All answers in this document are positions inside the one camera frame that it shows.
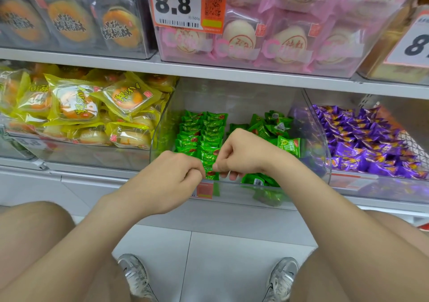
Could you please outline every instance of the silver sneaker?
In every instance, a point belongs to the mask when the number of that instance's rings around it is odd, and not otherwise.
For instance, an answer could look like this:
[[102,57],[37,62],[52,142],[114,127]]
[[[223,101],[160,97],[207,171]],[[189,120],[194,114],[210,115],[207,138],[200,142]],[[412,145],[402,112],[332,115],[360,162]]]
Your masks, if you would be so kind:
[[279,261],[267,281],[268,291],[263,302],[289,301],[293,280],[298,269],[298,262],[293,258],[283,258]]
[[133,254],[123,254],[119,257],[118,264],[124,271],[132,295],[148,298],[152,302],[158,302],[149,285],[149,276],[146,269],[136,256]]

